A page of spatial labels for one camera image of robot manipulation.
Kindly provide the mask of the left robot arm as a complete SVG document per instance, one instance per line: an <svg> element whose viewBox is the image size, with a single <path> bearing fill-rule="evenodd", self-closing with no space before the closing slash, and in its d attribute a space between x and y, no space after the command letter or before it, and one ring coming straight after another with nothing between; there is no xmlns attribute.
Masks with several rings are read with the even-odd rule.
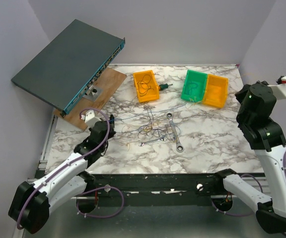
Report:
<svg viewBox="0 0 286 238"><path fill-rule="evenodd" d="M19 230L38 232L50 214L75 195L88 196L94 183L87 179L86 169L104 155L108 139L115 135L114 116L97 121L90 135L76 145L70 156L42 178L22 182L16 189L8 215Z"/></svg>

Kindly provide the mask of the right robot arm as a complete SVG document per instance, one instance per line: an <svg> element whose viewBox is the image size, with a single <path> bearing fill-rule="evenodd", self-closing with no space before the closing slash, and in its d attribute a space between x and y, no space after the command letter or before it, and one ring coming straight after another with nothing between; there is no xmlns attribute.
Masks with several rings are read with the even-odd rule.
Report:
<svg viewBox="0 0 286 238"><path fill-rule="evenodd" d="M238 127L262 165L271 194L258 191L230 169L217 173L213 190L236 195L253 211L265 232L286 233L286 139L270 117L276 102L286 99L286 76L276 85L265 81L246 84L235 97L240 103Z"/></svg>

